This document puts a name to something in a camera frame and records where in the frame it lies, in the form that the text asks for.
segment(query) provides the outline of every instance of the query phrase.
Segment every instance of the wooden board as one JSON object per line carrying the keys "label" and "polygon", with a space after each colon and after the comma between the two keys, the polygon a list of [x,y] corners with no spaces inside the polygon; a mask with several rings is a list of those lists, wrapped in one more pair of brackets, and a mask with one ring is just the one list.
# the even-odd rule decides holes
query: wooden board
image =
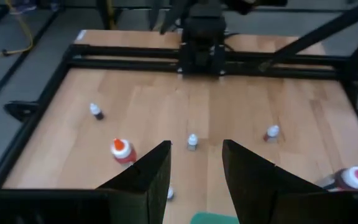
{"label": "wooden board", "polygon": [[[295,37],[239,35],[237,50],[269,52]],[[175,34],[88,30],[83,44],[178,47]],[[321,45],[305,53],[321,54]],[[89,104],[106,115],[96,121]],[[277,143],[262,136],[278,124]],[[190,133],[200,138],[186,149]],[[233,139],[314,182],[358,165],[358,120],[334,81],[262,77],[179,80],[175,74],[71,69],[5,183],[6,188],[93,189],[120,173],[109,147],[134,144],[139,156],[171,140],[175,200],[165,223],[189,223],[198,211],[235,215],[224,179],[223,139]]]}

